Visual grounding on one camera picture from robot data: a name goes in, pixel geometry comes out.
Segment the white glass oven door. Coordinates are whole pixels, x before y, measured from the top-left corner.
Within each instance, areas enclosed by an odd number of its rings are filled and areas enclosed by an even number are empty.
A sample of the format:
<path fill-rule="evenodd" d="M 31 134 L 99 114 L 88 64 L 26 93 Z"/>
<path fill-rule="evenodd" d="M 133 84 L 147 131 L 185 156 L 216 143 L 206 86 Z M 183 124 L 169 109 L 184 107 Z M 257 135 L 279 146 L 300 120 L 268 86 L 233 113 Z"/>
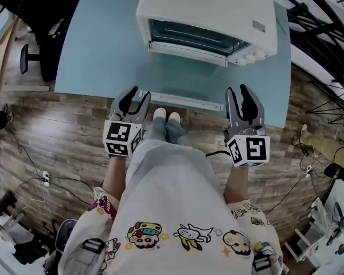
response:
<path fill-rule="evenodd" d="M 148 74 L 140 84 L 138 97 L 151 93 L 151 100 L 170 106 L 182 106 L 222 112 L 224 86 L 213 76 L 225 70 L 219 58 L 207 53 L 176 47 L 168 43 L 151 43 L 148 47 Z"/>

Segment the person's right forearm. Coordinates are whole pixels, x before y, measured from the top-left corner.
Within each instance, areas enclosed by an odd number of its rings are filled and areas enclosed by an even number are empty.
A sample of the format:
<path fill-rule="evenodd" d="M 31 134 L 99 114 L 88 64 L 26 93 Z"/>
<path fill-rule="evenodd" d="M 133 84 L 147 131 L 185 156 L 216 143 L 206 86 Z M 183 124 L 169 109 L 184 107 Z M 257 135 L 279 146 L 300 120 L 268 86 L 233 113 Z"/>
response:
<path fill-rule="evenodd" d="M 232 166 L 225 190 L 226 204 L 248 200 L 248 167 Z"/>

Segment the white shelf rack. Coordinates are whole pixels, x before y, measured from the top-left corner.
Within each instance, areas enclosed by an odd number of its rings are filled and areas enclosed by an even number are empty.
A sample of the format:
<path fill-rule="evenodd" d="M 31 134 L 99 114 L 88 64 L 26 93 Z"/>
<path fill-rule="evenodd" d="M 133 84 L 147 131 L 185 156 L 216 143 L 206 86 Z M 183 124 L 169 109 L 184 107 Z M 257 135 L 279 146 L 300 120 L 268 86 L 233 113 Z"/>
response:
<path fill-rule="evenodd" d="M 295 262 L 309 261 L 319 269 L 330 265 L 336 257 L 344 254 L 344 214 L 335 201 L 326 205 L 316 198 L 308 214 L 309 228 L 306 232 L 295 229 L 296 244 L 284 243 Z"/>

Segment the black metal railing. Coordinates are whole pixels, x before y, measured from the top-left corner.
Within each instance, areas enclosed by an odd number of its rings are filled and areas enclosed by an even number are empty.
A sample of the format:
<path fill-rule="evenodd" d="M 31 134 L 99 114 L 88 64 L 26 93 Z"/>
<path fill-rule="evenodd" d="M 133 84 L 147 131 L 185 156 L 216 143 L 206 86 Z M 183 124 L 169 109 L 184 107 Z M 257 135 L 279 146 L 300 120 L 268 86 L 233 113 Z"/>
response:
<path fill-rule="evenodd" d="M 292 63 L 344 92 L 344 11 L 328 0 L 274 0 L 286 9 Z"/>

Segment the black office chair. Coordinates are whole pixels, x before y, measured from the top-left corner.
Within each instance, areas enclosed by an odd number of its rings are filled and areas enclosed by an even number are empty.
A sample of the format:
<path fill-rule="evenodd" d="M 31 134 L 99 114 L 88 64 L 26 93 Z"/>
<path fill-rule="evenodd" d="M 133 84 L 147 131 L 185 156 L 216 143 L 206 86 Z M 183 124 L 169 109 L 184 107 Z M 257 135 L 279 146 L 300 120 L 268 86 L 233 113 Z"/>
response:
<path fill-rule="evenodd" d="M 29 45 L 24 45 L 20 56 L 21 73 L 27 72 L 29 61 L 38 61 L 42 79 L 54 81 L 78 0 L 2 0 L 2 4 L 30 27 L 39 48 L 39 53 L 33 54 L 29 53 Z"/>

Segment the white cartoon print shirt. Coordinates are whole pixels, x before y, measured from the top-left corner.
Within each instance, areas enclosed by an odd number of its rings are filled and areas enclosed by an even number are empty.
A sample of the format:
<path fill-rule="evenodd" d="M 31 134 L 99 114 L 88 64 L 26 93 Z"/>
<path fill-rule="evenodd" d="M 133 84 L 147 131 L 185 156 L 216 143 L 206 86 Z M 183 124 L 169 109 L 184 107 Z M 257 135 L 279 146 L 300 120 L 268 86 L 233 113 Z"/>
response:
<path fill-rule="evenodd" d="M 100 238 L 100 254 L 82 248 Z M 272 275 L 283 256 L 277 233 L 249 200 L 226 204 L 205 155 L 158 140 L 144 141 L 117 200 L 95 189 L 58 266 L 59 275 L 252 275 L 257 254 Z"/>

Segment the white toaster oven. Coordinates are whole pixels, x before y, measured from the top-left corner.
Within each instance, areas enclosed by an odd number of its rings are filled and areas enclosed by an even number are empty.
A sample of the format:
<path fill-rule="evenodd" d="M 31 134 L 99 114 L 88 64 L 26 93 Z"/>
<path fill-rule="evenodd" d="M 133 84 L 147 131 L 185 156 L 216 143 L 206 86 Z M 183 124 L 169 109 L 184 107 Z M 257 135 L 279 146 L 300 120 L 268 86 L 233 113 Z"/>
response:
<path fill-rule="evenodd" d="M 277 54 L 273 0 L 139 0 L 136 19 L 155 53 L 224 67 Z"/>

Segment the grey jeans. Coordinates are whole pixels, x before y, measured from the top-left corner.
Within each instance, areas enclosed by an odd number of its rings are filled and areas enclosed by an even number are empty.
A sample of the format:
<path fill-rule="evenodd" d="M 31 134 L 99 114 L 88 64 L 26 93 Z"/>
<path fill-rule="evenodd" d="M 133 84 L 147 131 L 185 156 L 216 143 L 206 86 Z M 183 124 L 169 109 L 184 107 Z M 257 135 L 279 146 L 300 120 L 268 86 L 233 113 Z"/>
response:
<path fill-rule="evenodd" d="M 144 140 L 160 140 L 180 146 L 190 146 L 186 131 L 177 119 L 156 117 L 148 125 Z"/>

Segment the person's left white shoe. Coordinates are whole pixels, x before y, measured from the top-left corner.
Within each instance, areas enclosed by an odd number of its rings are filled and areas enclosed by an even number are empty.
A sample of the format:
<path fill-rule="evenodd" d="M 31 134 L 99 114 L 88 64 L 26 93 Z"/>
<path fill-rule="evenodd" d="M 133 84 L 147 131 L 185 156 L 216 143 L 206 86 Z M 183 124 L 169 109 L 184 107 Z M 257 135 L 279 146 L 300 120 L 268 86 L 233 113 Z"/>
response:
<path fill-rule="evenodd" d="M 162 122 L 166 122 L 166 116 L 167 116 L 167 112 L 164 108 L 159 107 L 154 111 L 153 114 L 153 121 L 162 121 Z"/>

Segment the person's left forearm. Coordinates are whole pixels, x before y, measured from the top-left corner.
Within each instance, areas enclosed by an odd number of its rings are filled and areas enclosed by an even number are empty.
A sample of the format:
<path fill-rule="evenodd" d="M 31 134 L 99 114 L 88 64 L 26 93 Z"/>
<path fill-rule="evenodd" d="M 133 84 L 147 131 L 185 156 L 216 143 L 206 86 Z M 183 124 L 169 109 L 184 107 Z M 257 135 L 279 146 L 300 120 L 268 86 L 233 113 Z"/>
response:
<path fill-rule="evenodd" d="M 126 157 L 113 156 L 110 158 L 102 189 L 120 200 L 126 188 Z"/>

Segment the wooden desk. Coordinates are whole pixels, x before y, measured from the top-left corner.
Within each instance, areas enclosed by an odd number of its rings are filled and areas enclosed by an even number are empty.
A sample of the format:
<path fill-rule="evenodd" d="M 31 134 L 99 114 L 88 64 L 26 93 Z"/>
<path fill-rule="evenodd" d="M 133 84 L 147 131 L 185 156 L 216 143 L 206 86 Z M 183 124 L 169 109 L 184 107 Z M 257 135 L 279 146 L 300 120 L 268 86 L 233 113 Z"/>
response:
<path fill-rule="evenodd" d="M 48 92 L 50 87 L 47 85 L 6 85 L 3 83 L 3 75 L 10 54 L 11 44 L 14 42 L 14 35 L 18 24 L 18 18 L 15 18 L 11 26 L 4 35 L 0 43 L 0 93 L 5 92 Z"/>

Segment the black tripod stand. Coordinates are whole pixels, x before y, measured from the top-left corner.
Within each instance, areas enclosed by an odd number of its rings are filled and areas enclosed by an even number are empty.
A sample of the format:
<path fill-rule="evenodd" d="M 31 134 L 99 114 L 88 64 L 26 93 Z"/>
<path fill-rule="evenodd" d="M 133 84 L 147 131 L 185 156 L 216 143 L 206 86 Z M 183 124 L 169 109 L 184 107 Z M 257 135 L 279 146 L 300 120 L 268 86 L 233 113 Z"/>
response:
<path fill-rule="evenodd" d="M 334 116 L 334 119 L 327 121 L 328 124 L 344 125 L 344 87 L 336 86 L 335 80 L 332 84 L 324 84 L 318 80 L 310 80 L 308 83 L 324 95 L 327 100 L 306 111 L 306 114 Z"/>

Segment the white box on desk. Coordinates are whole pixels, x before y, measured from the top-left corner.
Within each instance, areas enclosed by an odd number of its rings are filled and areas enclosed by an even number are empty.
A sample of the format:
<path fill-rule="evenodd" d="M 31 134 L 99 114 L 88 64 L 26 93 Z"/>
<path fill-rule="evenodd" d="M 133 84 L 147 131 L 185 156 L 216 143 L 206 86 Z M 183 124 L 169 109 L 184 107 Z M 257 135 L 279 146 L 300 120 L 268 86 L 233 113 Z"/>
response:
<path fill-rule="evenodd" d="M 0 13 L 0 42 L 14 21 L 14 15 L 8 9 Z"/>

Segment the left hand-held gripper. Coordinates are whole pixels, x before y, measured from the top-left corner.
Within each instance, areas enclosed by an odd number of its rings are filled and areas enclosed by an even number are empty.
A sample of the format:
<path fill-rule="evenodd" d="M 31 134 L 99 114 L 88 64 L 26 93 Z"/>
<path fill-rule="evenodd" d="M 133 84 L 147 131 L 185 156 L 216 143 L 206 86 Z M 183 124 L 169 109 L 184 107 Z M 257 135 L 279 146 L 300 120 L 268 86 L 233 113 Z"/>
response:
<path fill-rule="evenodd" d="M 137 86 L 130 87 L 111 104 L 110 118 L 104 122 L 103 129 L 103 145 L 109 155 L 131 157 L 143 139 L 151 93 L 147 92 L 136 111 L 127 115 L 137 91 Z"/>

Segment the black round helmet device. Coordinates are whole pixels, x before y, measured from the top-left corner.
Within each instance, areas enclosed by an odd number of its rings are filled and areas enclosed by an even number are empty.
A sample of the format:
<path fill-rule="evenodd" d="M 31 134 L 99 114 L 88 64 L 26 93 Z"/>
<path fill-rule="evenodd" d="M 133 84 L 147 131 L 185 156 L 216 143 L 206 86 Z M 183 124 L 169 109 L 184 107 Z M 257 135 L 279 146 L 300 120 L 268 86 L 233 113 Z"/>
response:
<path fill-rule="evenodd" d="M 55 247 L 57 251 L 63 252 L 69 240 L 71 232 L 77 221 L 75 219 L 66 219 L 59 227 L 55 239 Z"/>

